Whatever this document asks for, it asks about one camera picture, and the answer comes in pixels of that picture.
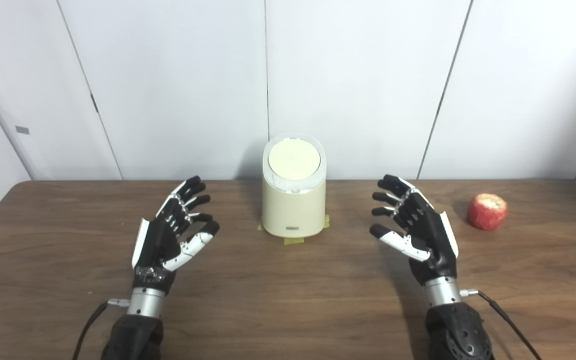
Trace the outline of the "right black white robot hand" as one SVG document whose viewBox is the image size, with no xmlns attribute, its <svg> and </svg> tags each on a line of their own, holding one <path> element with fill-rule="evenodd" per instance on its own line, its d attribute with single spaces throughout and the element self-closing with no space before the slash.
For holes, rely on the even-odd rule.
<svg viewBox="0 0 576 360">
<path fill-rule="evenodd" d="M 419 285 L 439 278 L 455 280 L 458 246 L 447 214 L 438 212 L 420 189 L 401 177 L 386 174 L 377 186 L 382 191 L 374 192 L 372 198 L 385 205 L 371 214 L 393 219 L 402 231 L 375 223 L 370 234 L 409 258 Z"/>
</svg>

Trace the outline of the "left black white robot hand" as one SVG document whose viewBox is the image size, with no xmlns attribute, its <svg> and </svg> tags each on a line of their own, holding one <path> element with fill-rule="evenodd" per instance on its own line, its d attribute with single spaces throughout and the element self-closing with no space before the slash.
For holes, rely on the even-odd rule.
<svg viewBox="0 0 576 360">
<path fill-rule="evenodd" d="M 220 224 L 210 214 L 192 212 L 210 202 L 209 194 L 201 194 L 205 189 L 199 176 L 188 178 L 163 200 L 152 219 L 141 219 L 131 258 L 133 288 L 167 296 L 178 269 L 214 239 Z"/>
</svg>

